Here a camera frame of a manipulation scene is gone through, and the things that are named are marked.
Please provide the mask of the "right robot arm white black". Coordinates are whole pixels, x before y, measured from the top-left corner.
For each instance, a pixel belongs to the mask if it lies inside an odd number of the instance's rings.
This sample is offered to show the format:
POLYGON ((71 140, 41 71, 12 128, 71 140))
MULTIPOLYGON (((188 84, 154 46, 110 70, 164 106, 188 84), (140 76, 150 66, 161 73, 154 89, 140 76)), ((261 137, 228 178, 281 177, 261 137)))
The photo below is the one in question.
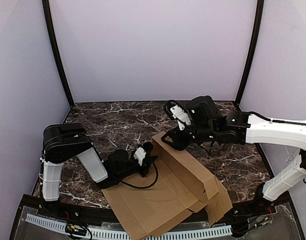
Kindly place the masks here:
POLYGON ((169 100, 165 113, 178 126, 169 130, 162 141, 178 151, 190 144, 275 144, 299 149, 298 156, 274 178, 261 184, 259 196, 275 201, 284 192, 306 178, 306 120, 284 120, 264 117, 249 111, 222 115, 212 97, 199 96, 182 105, 169 100))

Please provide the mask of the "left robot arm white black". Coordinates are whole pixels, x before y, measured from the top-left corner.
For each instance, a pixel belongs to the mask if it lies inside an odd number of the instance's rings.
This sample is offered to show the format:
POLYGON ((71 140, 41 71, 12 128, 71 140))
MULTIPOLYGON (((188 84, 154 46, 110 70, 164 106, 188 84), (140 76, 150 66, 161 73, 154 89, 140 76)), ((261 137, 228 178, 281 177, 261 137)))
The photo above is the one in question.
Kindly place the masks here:
POLYGON ((153 145, 145 142, 128 153, 116 149, 102 160, 84 126, 81 123, 52 124, 43 131, 43 149, 40 158, 42 180, 41 196, 47 202, 55 202, 60 197, 63 167, 70 160, 78 160, 93 182, 100 189, 108 189, 123 184, 137 190, 145 190, 157 184, 159 172, 152 155, 153 145), (127 177, 139 174, 146 177, 154 169, 154 180, 144 186, 125 181, 127 177))

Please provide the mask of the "brown cardboard box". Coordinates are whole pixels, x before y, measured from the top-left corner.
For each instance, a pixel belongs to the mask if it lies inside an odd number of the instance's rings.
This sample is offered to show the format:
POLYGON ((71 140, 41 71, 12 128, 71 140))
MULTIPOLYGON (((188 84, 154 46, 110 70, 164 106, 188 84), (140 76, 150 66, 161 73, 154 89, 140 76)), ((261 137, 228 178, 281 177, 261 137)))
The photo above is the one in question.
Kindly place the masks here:
POLYGON ((119 223, 132 240, 159 237, 193 213, 207 212, 211 225, 232 209, 229 194, 223 184, 188 151, 177 151, 162 141, 162 131, 151 138, 157 156, 157 168, 146 177, 133 174, 126 182, 147 186, 134 189, 122 183, 102 192, 119 223))

